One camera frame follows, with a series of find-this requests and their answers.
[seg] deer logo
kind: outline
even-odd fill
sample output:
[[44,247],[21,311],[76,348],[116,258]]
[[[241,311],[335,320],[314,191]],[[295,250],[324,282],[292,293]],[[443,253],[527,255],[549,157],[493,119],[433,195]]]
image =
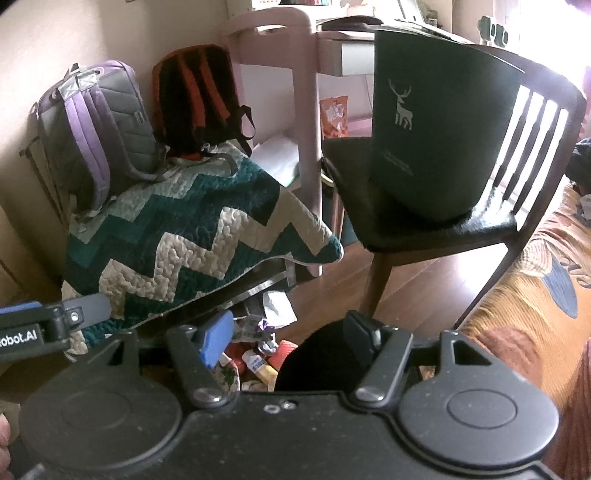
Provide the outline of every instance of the deer logo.
[[398,97],[398,103],[396,105],[396,125],[400,125],[404,129],[413,129],[413,113],[410,110],[406,110],[403,107],[404,99],[410,95],[411,90],[413,87],[409,87],[402,95],[400,95],[394,85],[392,85],[392,80],[388,80],[390,84],[390,89],[394,92],[394,95]]

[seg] wooden chair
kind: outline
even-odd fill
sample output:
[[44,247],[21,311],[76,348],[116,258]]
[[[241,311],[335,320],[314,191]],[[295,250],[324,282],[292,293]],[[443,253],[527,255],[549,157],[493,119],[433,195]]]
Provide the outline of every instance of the wooden chair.
[[[525,247],[572,154],[586,106],[580,90],[565,77],[514,53],[487,46],[474,48],[512,63],[525,75],[494,180],[468,215],[445,225],[417,218],[372,185],[368,168],[371,138],[323,142],[323,164],[336,186],[333,232],[340,238],[347,211],[355,234],[374,253],[359,309],[367,316],[374,315],[393,267],[504,242],[506,256],[458,319],[456,326],[460,325]],[[515,214],[526,200],[529,213],[518,228]]]

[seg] orange snack bag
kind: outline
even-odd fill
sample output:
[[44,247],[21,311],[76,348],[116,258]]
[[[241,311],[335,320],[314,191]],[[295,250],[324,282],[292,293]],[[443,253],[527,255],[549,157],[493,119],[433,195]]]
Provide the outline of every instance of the orange snack bag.
[[347,100],[349,97],[326,98],[320,101],[320,123],[322,138],[343,138],[349,136]]

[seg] bolt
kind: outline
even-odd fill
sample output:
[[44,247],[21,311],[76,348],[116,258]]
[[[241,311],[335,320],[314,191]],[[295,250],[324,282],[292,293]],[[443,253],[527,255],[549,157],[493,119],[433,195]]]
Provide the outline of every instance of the bolt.
[[281,402],[281,408],[283,408],[283,410],[295,410],[297,408],[297,403],[294,401],[284,400]]
[[193,398],[201,403],[214,404],[223,398],[223,394],[217,388],[198,388],[193,392]]
[[269,404],[265,405],[263,407],[263,410],[265,410],[267,413],[270,413],[271,415],[275,415],[281,411],[281,408],[279,407],[279,405]]
[[355,390],[355,397],[365,403],[377,403],[382,401],[386,395],[379,388],[359,387]]

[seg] green paper bag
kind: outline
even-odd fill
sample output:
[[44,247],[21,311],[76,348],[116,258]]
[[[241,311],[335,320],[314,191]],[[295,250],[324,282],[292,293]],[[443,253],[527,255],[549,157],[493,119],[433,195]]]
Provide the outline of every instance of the green paper bag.
[[523,72],[474,47],[378,31],[371,175],[418,216],[471,210],[497,161]]

